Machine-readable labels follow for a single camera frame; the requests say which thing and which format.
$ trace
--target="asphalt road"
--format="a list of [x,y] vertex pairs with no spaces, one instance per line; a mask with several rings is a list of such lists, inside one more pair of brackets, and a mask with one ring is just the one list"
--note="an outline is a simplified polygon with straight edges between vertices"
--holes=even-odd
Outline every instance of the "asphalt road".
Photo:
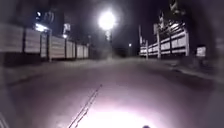
[[211,81],[153,61],[111,60],[62,69],[8,87],[21,127],[69,127],[102,85],[78,128],[199,128],[213,91]]

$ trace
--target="railing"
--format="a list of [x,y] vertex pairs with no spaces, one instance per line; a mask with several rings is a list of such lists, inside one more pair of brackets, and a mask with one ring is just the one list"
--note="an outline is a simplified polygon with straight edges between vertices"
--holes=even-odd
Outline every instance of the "railing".
[[140,56],[161,56],[171,54],[188,54],[188,33],[180,27],[175,27],[171,30],[170,35],[166,32],[160,33],[160,43],[154,43],[147,46],[142,46],[140,49]]

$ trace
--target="fence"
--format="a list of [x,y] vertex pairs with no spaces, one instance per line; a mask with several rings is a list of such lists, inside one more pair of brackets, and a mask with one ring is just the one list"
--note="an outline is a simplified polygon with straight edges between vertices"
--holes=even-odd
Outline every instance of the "fence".
[[140,56],[171,56],[171,55],[188,55],[189,42],[188,33],[182,28],[174,28],[170,35],[160,33],[160,42],[140,48]]
[[87,46],[78,45],[63,38],[50,37],[49,43],[46,34],[24,29],[22,27],[0,24],[0,57],[17,60],[19,58],[39,57],[40,59],[84,59],[88,58]]

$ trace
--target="white fence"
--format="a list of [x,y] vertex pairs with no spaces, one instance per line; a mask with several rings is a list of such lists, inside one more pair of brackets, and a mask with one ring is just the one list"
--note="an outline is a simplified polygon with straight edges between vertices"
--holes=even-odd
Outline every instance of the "white fence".
[[0,54],[27,53],[39,54],[40,58],[51,59],[84,59],[89,56],[89,49],[85,45],[76,45],[63,38],[51,37],[47,43],[47,36],[32,29],[0,24]]
[[168,54],[188,54],[188,33],[181,30],[174,35],[162,39],[160,41],[161,49],[158,47],[159,43],[154,43],[148,46],[142,46],[140,49],[140,56],[158,56],[159,51],[161,56]]

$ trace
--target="bright light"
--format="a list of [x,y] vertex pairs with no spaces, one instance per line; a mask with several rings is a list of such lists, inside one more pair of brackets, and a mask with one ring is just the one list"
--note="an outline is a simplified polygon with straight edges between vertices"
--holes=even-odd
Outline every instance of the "bright light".
[[38,15],[38,16],[41,16],[41,13],[40,13],[40,12],[37,12],[37,15]]
[[98,24],[104,31],[109,31],[116,25],[116,18],[111,11],[106,11],[100,15]]
[[44,32],[44,31],[48,30],[48,27],[46,27],[42,24],[36,23],[35,24],[35,29],[39,32]]
[[68,35],[66,35],[66,34],[63,34],[62,36],[63,36],[63,38],[65,38],[65,39],[68,38]]
[[111,111],[87,115],[79,123],[78,128],[142,128],[147,124],[149,122],[139,115],[125,111]]

